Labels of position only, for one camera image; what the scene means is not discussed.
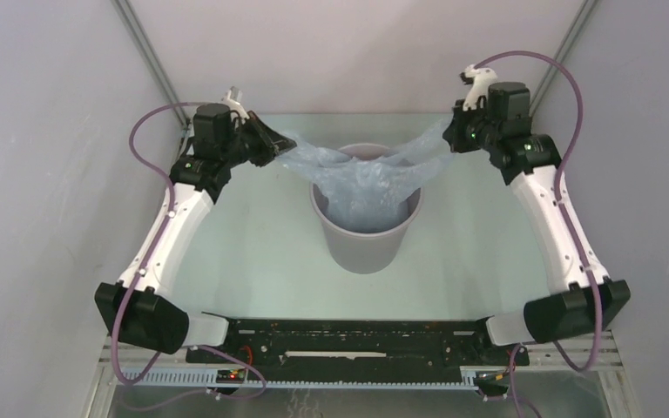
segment white wall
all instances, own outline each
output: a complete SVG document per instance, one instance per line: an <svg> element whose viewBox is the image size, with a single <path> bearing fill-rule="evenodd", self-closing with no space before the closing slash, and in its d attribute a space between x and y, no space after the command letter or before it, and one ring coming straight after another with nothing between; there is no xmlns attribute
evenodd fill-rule
<svg viewBox="0 0 669 418"><path fill-rule="evenodd" d="M126 136L162 103L111 2L0 2L0 417L80 414L106 333L93 292L161 197ZM167 167L178 136L158 117L139 149Z"/></svg>
<svg viewBox="0 0 669 418"><path fill-rule="evenodd" d="M445 112L458 74L512 49L552 55L582 0L132 2L179 95L237 85L258 112ZM536 85L545 66L497 64Z"/></svg>
<svg viewBox="0 0 669 418"><path fill-rule="evenodd" d="M669 416L669 2L602 2L569 66L586 119L568 185L599 258L632 290L612 327L643 415ZM558 78L536 131L567 145L574 115Z"/></svg>

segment translucent plastic bag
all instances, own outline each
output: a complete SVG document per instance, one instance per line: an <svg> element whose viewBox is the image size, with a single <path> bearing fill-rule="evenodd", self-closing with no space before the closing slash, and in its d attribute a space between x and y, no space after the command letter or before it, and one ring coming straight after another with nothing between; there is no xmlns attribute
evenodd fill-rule
<svg viewBox="0 0 669 418"><path fill-rule="evenodd" d="M419 138L370 161L284 132L298 146L277 159L319 187L328 199L324 215L335 225L356 233L379 233L406 220L406 199L452 161L442 139L448 124L449 119L441 120Z"/></svg>

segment bucket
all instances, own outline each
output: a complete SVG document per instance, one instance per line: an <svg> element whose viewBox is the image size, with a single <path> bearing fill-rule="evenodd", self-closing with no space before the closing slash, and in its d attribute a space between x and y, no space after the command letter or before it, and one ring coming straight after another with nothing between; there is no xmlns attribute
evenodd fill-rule
<svg viewBox="0 0 669 418"><path fill-rule="evenodd" d="M339 151L366 161L381 157L388 150L384 145L353 144L344 146ZM422 189L418 189L406 200L409 216L401 224L381 233L353 233L340 228L324 216L328 200L321 194L319 187L312 184L310 196L332 258L345 270L358 274L375 273L391 264L409 224L416 218L424 201Z"/></svg>

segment robotic arm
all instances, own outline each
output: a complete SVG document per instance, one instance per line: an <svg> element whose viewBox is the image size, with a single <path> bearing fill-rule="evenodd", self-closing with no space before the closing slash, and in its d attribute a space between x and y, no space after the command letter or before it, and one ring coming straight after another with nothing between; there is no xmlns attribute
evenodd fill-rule
<svg viewBox="0 0 669 418"><path fill-rule="evenodd" d="M552 139L531 133L530 92L524 84L497 82L496 73L472 65L461 74L472 88L453 107L453 119L443 138L452 152L483 149L527 212L544 256L550 296L527 302L524 309L477 322L479 347L518 342L549 342L593 331L594 310L584 268L594 272L607 326L630 299L626 282L612 281L586 239L561 179L562 203L589 263L578 256L558 202L553 181L561 162ZM208 313L186 313L171 303L172 289L188 245L201 220L211 211L231 170L247 161L263 166L296 144L245 111L232 88L221 103L199 107L193 117L193 155L173 165L175 201L166 194L163 207L136 258L116 284L102 283L95 301L108 329L118 314L126 286L139 271L118 339L135 346L172 354L181 347L219 346L229 320ZM163 222L166 229L158 237ZM154 247L146 267L141 260Z"/></svg>

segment plastic bag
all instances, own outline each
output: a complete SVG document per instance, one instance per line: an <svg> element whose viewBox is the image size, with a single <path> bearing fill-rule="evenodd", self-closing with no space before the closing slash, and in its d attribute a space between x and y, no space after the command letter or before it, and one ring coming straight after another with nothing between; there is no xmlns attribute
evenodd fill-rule
<svg viewBox="0 0 669 418"><path fill-rule="evenodd" d="M355 233L379 233L406 220L406 199L452 161L454 155L442 139L448 124L449 119L441 120L419 138L370 161L284 132L297 146L277 159L319 187L328 200L324 215L335 225Z"/></svg>

